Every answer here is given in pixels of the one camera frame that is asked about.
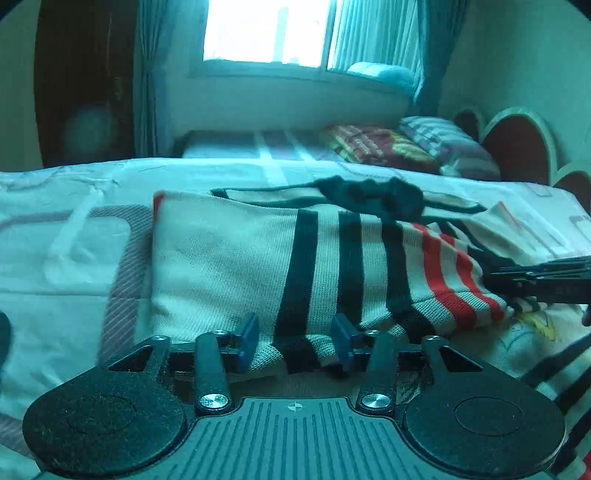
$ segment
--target blue curtain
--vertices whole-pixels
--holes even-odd
[[[139,158],[166,157],[172,146],[164,67],[180,1],[139,2],[134,58],[134,136]]]
[[[366,61],[415,71],[417,0],[343,0],[333,38],[335,70]]]
[[[469,0],[417,0],[421,80],[413,113],[437,116],[441,86],[460,36]]]

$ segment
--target screw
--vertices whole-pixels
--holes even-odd
[[[361,403],[367,408],[373,408],[376,410],[379,408],[386,408],[388,405],[390,405],[390,402],[390,398],[386,395],[382,395],[381,393],[371,393],[361,399]]]
[[[219,410],[230,403],[230,399],[221,393],[210,393],[199,399],[199,403],[209,410]]]

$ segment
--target wall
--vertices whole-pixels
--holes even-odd
[[[167,101],[172,135],[191,129],[321,128],[336,122],[392,124],[406,110],[402,94],[340,83],[280,77],[189,76],[195,45],[191,4],[177,18],[168,57]]]
[[[549,124],[559,163],[591,163],[591,22],[566,0],[476,0],[441,113],[472,102],[488,119],[524,106]]]
[[[0,171],[42,168],[33,65],[41,0],[24,0],[0,21]]]

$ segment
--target bed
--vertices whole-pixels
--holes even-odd
[[[333,176],[376,181],[396,177],[424,192],[472,199],[484,207],[502,201],[537,238],[539,261],[591,255],[591,219],[564,190],[311,158],[293,161],[289,155],[285,160],[271,157],[151,158],[0,174],[0,310],[13,329],[1,377],[2,478],[28,480],[38,473],[21,433],[21,420],[32,401],[153,334],[152,200],[159,190],[278,187]],[[553,306],[544,315],[544,326],[539,317],[530,317],[492,333],[470,332],[456,341],[519,376],[520,367],[511,356],[513,343],[518,350],[524,349],[524,341],[532,346],[533,350],[518,354],[521,358],[543,348],[552,335],[553,346],[560,351],[586,338],[580,308]],[[582,353],[567,365],[571,370],[561,370],[554,380],[574,381],[590,357],[591,353]],[[521,360],[524,365],[531,363]],[[535,386],[553,398],[552,381]],[[287,396],[348,395],[351,388],[350,382],[310,383],[298,375],[234,386],[237,393]],[[590,391],[577,397],[569,411],[571,427],[585,423],[590,404]],[[591,449],[588,427],[579,435],[577,456],[559,478],[574,479],[585,472],[583,459]]]

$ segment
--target pillow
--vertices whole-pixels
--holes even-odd
[[[439,173],[439,163],[432,155],[387,128],[335,125],[327,137],[330,147],[351,163]]]
[[[500,180],[492,156],[457,125],[443,118],[409,116],[400,131],[437,159],[440,173],[474,180]]]

